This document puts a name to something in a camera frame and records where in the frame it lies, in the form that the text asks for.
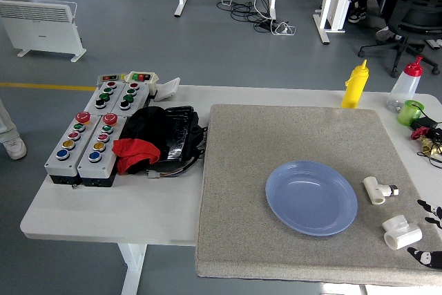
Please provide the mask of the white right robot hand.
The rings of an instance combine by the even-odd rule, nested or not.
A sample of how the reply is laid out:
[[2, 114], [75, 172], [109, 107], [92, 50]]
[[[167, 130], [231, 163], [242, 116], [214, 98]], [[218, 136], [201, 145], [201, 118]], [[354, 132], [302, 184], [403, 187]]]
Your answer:
[[[441, 207], [421, 199], [418, 199], [417, 203], [435, 216], [435, 218], [425, 217], [425, 220], [441, 229]], [[441, 269], [441, 251], [420, 251], [413, 247], [408, 247], [407, 251], [420, 264], [433, 269]]]

